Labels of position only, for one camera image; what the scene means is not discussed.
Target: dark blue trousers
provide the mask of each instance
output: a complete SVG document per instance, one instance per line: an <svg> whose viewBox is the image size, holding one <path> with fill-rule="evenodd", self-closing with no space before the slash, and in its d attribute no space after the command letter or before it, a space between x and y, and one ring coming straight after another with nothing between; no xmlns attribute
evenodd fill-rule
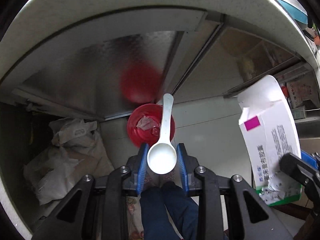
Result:
<svg viewBox="0 0 320 240"><path fill-rule="evenodd" d="M174 182L143 191L140 205L145 240L180 240L169 222L166 207L183 239L196 240L198 205Z"/></svg>

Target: magenta square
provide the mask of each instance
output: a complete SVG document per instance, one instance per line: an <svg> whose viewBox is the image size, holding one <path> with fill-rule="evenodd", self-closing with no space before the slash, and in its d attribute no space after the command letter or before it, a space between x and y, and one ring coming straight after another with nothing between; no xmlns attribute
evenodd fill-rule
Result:
<svg viewBox="0 0 320 240"><path fill-rule="evenodd" d="M250 131L251 129L257 127L260 125L259 119L257 116L251 118L250 120L244 122L244 126L247 129L247 131Z"/></svg>

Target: metal screw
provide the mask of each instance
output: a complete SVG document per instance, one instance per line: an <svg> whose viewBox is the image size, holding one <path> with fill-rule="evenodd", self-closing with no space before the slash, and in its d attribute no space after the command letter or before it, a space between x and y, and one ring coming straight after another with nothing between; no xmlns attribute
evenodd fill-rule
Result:
<svg viewBox="0 0 320 240"><path fill-rule="evenodd" d="M121 173L126 173L126 172L128 172L129 171L129 168L127 167L127 166L121 166L120 167L120 172Z"/></svg>
<svg viewBox="0 0 320 240"><path fill-rule="evenodd" d="M233 180L236 182L240 182L242 180L242 177L240 175L236 174L233 176Z"/></svg>
<svg viewBox="0 0 320 240"><path fill-rule="evenodd" d="M199 166L199 167L197 167L197 171L198 171L199 173L204 173L206 170L207 170L207 169L206 169L204 166Z"/></svg>
<svg viewBox="0 0 320 240"><path fill-rule="evenodd" d="M87 182L88 182L88 181L90 181L90 180L92 180L92 179L93 179L93 177L92 177L92 175L90 175L90 174L86 174L86 175L83 176L83 180L84 180L84 181L87 181Z"/></svg>

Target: tile grout line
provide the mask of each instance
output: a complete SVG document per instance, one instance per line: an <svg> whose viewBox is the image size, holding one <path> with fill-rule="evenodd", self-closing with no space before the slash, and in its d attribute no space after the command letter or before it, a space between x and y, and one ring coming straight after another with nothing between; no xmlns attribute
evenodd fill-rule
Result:
<svg viewBox="0 0 320 240"><path fill-rule="evenodd" d="M188 125L185 125L185 126L176 127L176 129L178 129L178 128L182 128L182 127L191 126L191 125L196 125L196 124L200 124L200 123L204 123L204 122L210 122L210 121L214 121L214 120L219 120L219 119L222 119L222 118L225 118L225 117L234 116L234 115L237 115L237 114L231 114L231 115L227 115L227 116L224 116L224 117L219 117L219 118L212 119L212 120L208 120L208 121L203 121L203 122L198 122L198 123L188 124Z"/></svg>

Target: tile floor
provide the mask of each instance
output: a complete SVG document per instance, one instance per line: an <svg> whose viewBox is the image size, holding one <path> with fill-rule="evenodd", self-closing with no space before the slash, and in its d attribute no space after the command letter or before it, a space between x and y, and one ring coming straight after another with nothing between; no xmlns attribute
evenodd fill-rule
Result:
<svg viewBox="0 0 320 240"><path fill-rule="evenodd" d="M176 146L184 143L189 155L195 156L200 164L217 175L231 177L241 174L250 184L250 160L238 126L240 113L236 98L213 97L175 104L172 116L176 130L172 144ZM100 124L108 157L115 168L125 165L127 159L138 152L138 148L128 138L126 124L127 118ZM223 197L221 204L224 229L227 229ZM139 212L139 208L137 200L135 210ZM138 221L140 217L137 214L137 219L134 219L137 229L142 226L141 220Z"/></svg>

